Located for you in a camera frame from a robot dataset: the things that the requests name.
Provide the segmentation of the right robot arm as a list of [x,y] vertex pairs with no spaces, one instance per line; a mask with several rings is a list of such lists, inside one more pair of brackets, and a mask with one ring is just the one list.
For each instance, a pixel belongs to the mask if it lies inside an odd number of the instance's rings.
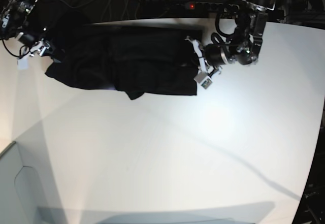
[[[35,31],[30,27],[29,16],[40,0],[8,0],[1,5],[1,42],[4,49],[16,59],[50,55],[53,45],[45,38],[47,28]],[[15,38],[22,44],[18,54],[12,53],[5,41]]]

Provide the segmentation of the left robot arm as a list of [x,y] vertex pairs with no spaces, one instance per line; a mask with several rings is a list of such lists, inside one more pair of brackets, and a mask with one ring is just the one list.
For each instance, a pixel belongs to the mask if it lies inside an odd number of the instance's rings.
[[[215,29],[211,43],[204,46],[200,41],[186,37],[199,61],[197,83],[210,80],[220,72],[222,65],[239,63],[243,66],[258,61],[263,34],[268,21],[268,11],[275,9],[276,0],[228,0],[216,11]],[[220,29],[223,14],[235,16],[236,27],[231,34]]]

